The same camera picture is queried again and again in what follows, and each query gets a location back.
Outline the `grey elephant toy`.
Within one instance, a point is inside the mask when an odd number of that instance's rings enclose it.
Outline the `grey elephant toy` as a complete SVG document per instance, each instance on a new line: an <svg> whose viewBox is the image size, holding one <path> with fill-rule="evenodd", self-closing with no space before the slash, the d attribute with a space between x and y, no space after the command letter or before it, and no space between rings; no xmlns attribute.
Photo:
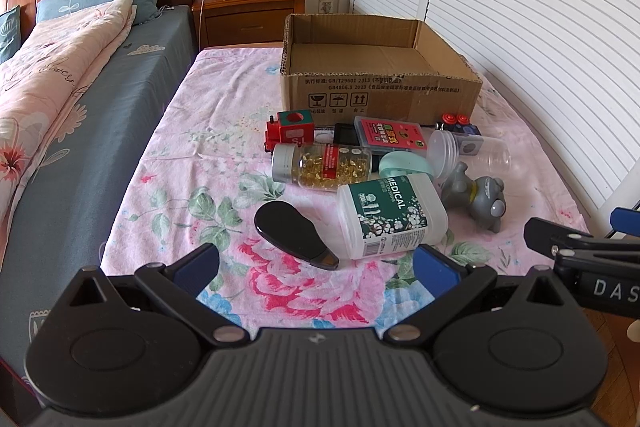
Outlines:
<svg viewBox="0 0 640 427"><path fill-rule="evenodd" d="M499 233L502 217L506 214L504 182L492 176L472 180L466 170L468 165L459 161L442 184L442 205L447 210L464 209L480 228Z"/></svg>

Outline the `white green medical swab jar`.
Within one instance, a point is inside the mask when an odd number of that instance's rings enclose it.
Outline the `white green medical swab jar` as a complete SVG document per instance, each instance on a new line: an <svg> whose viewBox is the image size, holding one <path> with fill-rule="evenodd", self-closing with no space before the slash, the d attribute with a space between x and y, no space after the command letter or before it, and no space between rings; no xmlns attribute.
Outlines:
<svg viewBox="0 0 640 427"><path fill-rule="evenodd" d="M436 245L449 229L447 211L425 173L343 185L337 199L346 255L352 260Z"/></svg>

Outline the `clear plastic jar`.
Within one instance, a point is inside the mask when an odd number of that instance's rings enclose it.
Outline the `clear plastic jar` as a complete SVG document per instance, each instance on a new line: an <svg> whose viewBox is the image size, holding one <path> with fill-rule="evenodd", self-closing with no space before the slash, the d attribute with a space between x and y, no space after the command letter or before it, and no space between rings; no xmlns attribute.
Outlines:
<svg viewBox="0 0 640 427"><path fill-rule="evenodd" d="M444 181L459 162L468 166L466 174L504 178L511 170L512 156L501 139L478 134L435 130L427 142L426 160L435 179Z"/></svg>

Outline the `black oval glasses case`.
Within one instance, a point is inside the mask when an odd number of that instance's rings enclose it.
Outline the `black oval glasses case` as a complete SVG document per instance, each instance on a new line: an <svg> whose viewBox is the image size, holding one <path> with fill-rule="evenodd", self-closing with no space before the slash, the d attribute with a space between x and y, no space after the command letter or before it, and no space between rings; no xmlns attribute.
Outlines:
<svg viewBox="0 0 640 427"><path fill-rule="evenodd" d="M340 265L314 224L288 202L266 202L254 216L256 231L268 243L300 261L326 271Z"/></svg>

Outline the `mint green earbud case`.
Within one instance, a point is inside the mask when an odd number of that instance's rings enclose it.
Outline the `mint green earbud case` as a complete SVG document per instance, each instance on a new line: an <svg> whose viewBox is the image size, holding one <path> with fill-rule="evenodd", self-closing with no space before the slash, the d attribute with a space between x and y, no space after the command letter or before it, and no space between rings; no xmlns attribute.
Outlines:
<svg viewBox="0 0 640 427"><path fill-rule="evenodd" d="M424 173L434 180L433 168L428 160L408 150L393 150L385 154L378 163L378 175L381 178L409 176L413 173Z"/></svg>

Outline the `dark fidget cube red buttons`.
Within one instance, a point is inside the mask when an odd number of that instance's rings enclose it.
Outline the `dark fidget cube red buttons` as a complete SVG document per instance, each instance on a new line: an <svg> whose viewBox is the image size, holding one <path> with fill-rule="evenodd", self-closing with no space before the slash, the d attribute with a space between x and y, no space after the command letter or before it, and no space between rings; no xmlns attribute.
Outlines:
<svg viewBox="0 0 640 427"><path fill-rule="evenodd" d="M480 153L484 140L480 129L472 124L464 114L445 113L436 121L436 129L451 132L459 153L463 156L475 156Z"/></svg>

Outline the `red card box clear case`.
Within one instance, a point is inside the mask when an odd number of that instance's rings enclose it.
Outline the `red card box clear case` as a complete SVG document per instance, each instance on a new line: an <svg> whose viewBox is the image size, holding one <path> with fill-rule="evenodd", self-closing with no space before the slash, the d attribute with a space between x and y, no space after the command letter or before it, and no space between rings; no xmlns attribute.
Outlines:
<svg viewBox="0 0 640 427"><path fill-rule="evenodd" d="M394 150L423 153L427 150L427 137L420 124L357 116L354 126L359 144L377 154Z"/></svg>

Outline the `yellow capsule bottle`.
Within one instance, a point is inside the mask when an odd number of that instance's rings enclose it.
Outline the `yellow capsule bottle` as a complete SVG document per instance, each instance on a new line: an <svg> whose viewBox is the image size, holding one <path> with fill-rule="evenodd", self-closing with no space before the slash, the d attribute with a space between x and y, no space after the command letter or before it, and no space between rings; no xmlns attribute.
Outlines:
<svg viewBox="0 0 640 427"><path fill-rule="evenodd" d="M311 143L277 144L271 178L314 191L335 192L342 185L368 181L372 153L360 146Z"/></svg>

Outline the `black digital timer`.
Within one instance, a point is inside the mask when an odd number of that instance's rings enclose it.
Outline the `black digital timer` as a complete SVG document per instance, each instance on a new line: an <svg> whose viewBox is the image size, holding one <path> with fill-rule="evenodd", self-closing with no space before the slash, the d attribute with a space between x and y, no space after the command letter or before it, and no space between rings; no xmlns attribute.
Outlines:
<svg viewBox="0 0 640 427"><path fill-rule="evenodd" d="M358 133L354 124L336 124L333 130L333 143L337 145L358 146Z"/></svg>

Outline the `red toy train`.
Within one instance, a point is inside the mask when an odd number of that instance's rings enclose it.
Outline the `red toy train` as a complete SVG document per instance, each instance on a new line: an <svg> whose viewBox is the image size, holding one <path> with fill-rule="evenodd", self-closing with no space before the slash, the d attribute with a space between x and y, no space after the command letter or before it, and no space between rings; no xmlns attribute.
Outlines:
<svg viewBox="0 0 640 427"><path fill-rule="evenodd" d="M279 112L266 122L265 151L272 153L277 144L304 145L314 142L314 121L309 109Z"/></svg>

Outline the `grey blue bed sheet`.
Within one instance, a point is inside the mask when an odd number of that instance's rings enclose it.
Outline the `grey blue bed sheet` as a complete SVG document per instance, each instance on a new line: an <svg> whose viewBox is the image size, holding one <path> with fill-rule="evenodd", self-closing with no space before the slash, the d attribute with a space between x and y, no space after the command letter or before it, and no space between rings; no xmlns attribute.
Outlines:
<svg viewBox="0 0 640 427"><path fill-rule="evenodd" d="M194 57L187 6L134 26L29 181L1 269L1 358L17 374L66 284L100 262L146 143Z"/></svg>

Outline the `white louvered closet doors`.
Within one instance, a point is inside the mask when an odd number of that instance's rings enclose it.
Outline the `white louvered closet doors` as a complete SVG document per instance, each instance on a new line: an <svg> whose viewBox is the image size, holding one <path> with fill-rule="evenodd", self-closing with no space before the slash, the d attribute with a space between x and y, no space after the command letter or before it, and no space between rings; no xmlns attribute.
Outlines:
<svg viewBox="0 0 640 427"><path fill-rule="evenodd" d="M639 204L639 0L350 0L416 18L527 121L590 229Z"/></svg>

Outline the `pink floral quilt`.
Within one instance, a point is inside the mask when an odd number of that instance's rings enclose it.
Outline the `pink floral quilt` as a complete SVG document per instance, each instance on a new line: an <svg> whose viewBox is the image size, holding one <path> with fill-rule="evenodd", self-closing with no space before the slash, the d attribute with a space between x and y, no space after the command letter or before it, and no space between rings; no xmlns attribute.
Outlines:
<svg viewBox="0 0 640 427"><path fill-rule="evenodd" d="M127 38L136 12L132 0L112 0L46 20L1 65L2 228L35 162Z"/></svg>

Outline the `brown cardboard box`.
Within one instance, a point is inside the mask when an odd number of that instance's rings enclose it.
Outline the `brown cardboard box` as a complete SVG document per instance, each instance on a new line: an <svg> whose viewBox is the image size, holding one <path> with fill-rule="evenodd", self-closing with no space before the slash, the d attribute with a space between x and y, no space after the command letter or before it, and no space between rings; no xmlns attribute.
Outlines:
<svg viewBox="0 0 640 427"><path fill-rule="evenodd" d="M283 107L322 126L357 116L431 126L470 116L483 87L427 23L379 15L289 15L280 75Z"/></svg>

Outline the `wall power outlet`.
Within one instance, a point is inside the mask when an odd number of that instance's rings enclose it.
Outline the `wall power outlet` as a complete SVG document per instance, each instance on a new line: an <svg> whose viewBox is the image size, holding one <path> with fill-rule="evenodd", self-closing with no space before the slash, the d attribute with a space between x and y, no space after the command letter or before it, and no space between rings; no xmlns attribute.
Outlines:
<svg viewBox="0 0 640 427"><path fill-rule="evenodd" d="M333 12L333 0L319 0L318 12L320 14L331 14Z"/></svg>

